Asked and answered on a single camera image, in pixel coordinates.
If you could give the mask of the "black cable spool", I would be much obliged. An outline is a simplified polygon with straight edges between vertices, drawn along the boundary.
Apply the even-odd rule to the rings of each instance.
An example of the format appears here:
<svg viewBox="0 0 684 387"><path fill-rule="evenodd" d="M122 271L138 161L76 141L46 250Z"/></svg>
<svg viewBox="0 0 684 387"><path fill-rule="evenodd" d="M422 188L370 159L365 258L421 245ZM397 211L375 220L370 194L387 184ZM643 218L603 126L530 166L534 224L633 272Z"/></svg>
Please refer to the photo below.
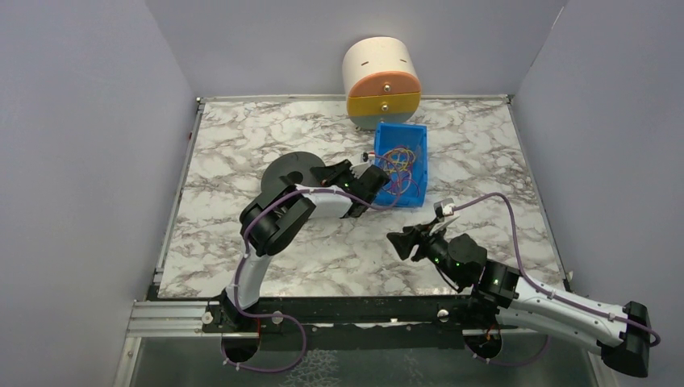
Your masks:
<svg viewBox="0 0 684 387"><path fill-rule="evenodd" d="M279 177L288 177L297 185L308 187L320 186L311 172L311 168L324 167L325 163L317 155L310 152L289 152L272 161L261 177L261 192L278 181Z"/></svg>

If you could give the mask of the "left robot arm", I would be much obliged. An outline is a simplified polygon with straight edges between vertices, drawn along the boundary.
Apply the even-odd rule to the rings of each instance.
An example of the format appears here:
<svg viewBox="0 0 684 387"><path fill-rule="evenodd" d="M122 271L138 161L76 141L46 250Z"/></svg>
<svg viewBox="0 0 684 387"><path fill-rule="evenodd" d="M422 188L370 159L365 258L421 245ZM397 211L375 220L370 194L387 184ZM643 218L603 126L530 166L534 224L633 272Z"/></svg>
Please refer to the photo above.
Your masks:
<svg viewBox="0 0 684 387"><path fill-rule="evenodd" d="M260 298L271 260L285 250L305 223L316 218L358 218L373 206L390 175L369 162L325 165L275 161L261 193L241 212L244 252L221 293L227 321L239 330L258 317L250 307Z"/></svg>

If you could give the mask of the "blue plastic bin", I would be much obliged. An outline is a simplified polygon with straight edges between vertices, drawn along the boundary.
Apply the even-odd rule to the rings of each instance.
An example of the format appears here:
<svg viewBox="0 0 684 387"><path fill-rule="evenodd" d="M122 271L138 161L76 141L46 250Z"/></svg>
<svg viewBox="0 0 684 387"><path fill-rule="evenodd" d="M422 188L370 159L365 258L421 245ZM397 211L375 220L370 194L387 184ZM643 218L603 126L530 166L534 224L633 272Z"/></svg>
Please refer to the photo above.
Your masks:
<svg viewBox="0 0 684 387"><path fill-rule="evenodd" d="M428 185L428 129L424 125L379 123L375 131L375 165L390 178L374 203L418 208Z"/></svg>

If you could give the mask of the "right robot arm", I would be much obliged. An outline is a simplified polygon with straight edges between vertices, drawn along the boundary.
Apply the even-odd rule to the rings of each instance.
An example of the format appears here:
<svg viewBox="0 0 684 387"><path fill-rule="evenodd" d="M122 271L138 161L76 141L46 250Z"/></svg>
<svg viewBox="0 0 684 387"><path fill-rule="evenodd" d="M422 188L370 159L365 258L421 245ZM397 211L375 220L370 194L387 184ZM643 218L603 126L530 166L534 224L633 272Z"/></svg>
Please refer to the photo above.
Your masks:
<svg viewBox="0 0 684 387"><path fill-rule="evenodd" d="M527 278L492 260L467 234L452 239L431 224L404 227L387 239L401 260L427 259L461 292L483 307L486 327L517 326L572 342L630 377L649 374L649 313L639 302L599 302Z"/></svg>

